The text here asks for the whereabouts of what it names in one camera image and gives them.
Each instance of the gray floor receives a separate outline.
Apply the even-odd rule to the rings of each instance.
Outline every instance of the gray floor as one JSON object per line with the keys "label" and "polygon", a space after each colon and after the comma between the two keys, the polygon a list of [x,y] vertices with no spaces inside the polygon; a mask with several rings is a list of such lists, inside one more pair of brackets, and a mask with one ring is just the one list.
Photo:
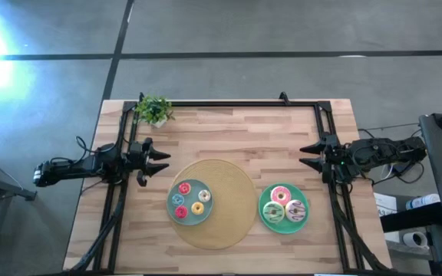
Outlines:
{"label": "gray floor", "polygon": [[[112,53],[125,0],[0,0],[0,54]],[[136,1],[124,52],[442,50],[442,0]],[[109,61],[0,62],[0,166],[25,188],[53,156],[79,157],[91,143]],[[139,92],[169,98],[351,98],[360,127],[417,122],[442,112],[442,57],[334,57],[121,61],[112,99]],[[410,136],[410,126],[376,132]],[[426,162],[413,185],[377,192],[435,191]],[[379,172],[372,175],[378,178]],[[0,275],[61,270],[79,180],[13,199],[0,233]],[[394,258],[399,271],[427,272]]]}

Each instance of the small plant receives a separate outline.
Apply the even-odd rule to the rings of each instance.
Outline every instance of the small plant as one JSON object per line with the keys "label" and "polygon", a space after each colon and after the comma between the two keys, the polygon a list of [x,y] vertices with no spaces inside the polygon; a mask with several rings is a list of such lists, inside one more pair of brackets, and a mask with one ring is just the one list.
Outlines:
{"label": "small plant", "polygon": [[172,103],[165,97],[145,96],[141,102],[136,105],[135,112],[140,114],[140,119],[148,124],[161,123],[163,120],[175,120],[171,110]]}

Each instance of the green frosted donut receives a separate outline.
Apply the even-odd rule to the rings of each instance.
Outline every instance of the green frosted donut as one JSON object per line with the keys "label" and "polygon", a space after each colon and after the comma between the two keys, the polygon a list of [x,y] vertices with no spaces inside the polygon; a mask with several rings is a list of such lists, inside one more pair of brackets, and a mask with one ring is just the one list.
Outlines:
{"label": "green frosted donut", "polygon": [[267,202],[262,210],[264,218],[270,223],[277,223],[284,218],[284,206],[277,202]]}

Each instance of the sprinkled donut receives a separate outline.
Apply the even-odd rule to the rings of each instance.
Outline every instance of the sprinkled donut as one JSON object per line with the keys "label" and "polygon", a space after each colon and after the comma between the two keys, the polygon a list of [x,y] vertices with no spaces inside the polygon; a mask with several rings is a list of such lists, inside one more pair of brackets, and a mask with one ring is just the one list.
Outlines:
{"label": "sprinkled donut", "polygon": [[285,206],[291,201],[291,192],[284,186],[277,186],[270,192],[270,199]]}
{"label": "sprinkled donut", "polygon": [[179,219],[186,218],[188,213],[189,213],[189,211],[187,210],[187,207],[185,207],[184,205],[180,205],[180,206],[176,207],[176,209],[175,209],[175,215]]}
{"label": "sprinkled donut", "polygon": [[303,202],[292,200],[285,206],[285,216],[292,222],[300,222],[306,217],[306,208]]}
{"label": "sprinkled donut", "polygon": [[211,200],[211,193],[208,190],[202,190],[199,192],[199,200],[201,202],[208,202]]}
{"label": "sprinkled donut", "polygon": [[172,204],[174,206],[182,205],[185,199],[183,198],[183,195],[175,194],[172,196]]}
{"label": "sprinkled donut", "polygon": [[188,195],[190,192],[190,184],[188,182],[184,182],[184,183],[178,185],[178,191],[182,195]]}
{"label": "sprinkled donut", "polygon": [[202,213],[204,213],[204,204],[196,202],[192,204],[192,208],[190,209],[192,210],[192,213],[194,215],[201,215]]}
{"label": "sprinkled donut", "polygon": [[284,206],[277,202],[267,202],[262,209],[264,218],[270,223],[277,223],[284,218]]}

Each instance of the wooden tabletop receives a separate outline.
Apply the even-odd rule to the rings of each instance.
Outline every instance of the wooden tabletop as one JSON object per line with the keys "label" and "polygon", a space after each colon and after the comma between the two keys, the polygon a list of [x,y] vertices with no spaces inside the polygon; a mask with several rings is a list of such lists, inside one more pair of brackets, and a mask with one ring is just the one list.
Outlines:
{"label": "wooden tabletop", "polygon": [[[351,101],[330,101],[340,141],[359,139]],[[104,101],[94,147],[116,140],[122,105],[122,100]],[[327,186],[321,175],[298,161],[311,156],[299,148],[318,141],[311,107],[179,107],[174,116],[175,121],[160,129],[145,123],[139,126],[137,140],[151,137],[157,150],[172,157],[162,160],[170,167],[150,179],[147,187],[139,187],[136,172],[131,174],[116,273],[342,272]],[[166,211],[168,189],[185,166],[213,158],[229,160],[244,169],[258,194],[276,182],[298,186],[310,204],[306,226],[295,234],[280,235],[266,228],[257,216],[248,235],[231,248],[205,250],[184,242],[171,227]],[[84,187],[96,181],[86,179]],[[80,198],[64,269],[75,265],[96,238],[106,193],[103,184]],[[355,182],[351,199],[359,234],[380,261],[391,267],[371,185]],[[348,237],[346,244],[355,268]],[[102,264],[107,263],[109,247],[110,238]]]}

